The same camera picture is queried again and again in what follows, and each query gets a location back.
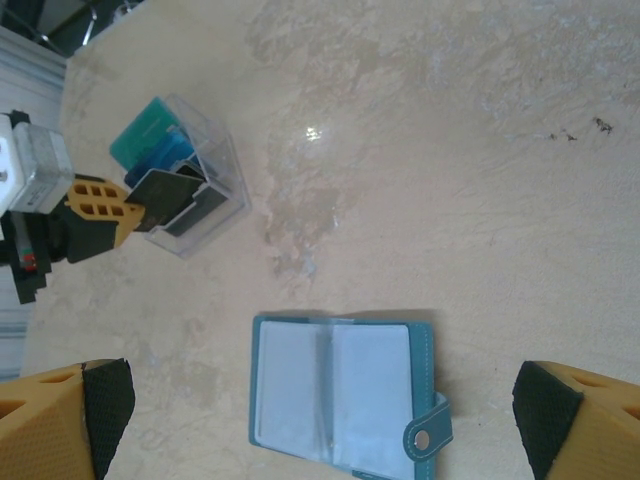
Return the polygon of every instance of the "wallet strap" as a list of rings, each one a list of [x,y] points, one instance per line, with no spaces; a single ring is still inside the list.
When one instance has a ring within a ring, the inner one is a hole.
[[[404,450],[414,462],[426,462],[453,440],[449,400],[435,393],[435,407],[404,430]]]

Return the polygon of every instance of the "black rubber pad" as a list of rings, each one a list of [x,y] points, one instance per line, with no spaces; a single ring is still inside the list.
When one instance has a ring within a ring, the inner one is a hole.
[[[583,398],[538,364],[522,364],[513,388],[513,413],[536,480],[547,477]]]
[[[129,363],[121,358],[83,369],[84,408],[93,471],[102,480],[129,423],[136,396]]]

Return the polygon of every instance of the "teal card holder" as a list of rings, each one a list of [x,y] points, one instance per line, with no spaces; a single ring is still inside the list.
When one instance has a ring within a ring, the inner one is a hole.
[[[431,480],[453,439],[428,323],[254,319],[249,441],[368,480]]]

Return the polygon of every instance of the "beige table surface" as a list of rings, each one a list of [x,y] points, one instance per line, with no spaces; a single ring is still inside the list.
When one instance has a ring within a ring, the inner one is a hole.
[[[129,359],[110,479],[346,479],[249,445],[251,321],[390,311],[435,325],[439,478],[532,478],[523,360],[640,382],[639,24],[631,0],[149,0],[69,63],[75,166],[121,181],[110,143],[175,92],[227,121],[253,211],[187,261],[133,236],[56,265],[25,373]]]

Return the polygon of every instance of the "transparent box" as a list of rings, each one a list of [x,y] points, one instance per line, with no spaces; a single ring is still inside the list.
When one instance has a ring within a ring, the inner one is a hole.
[[[191,205],[145,238],[186,258],[248,213],[251,202],[224,124],[205,117],[178,95],[168,96],[165,103],[189,137],[205,182]]]

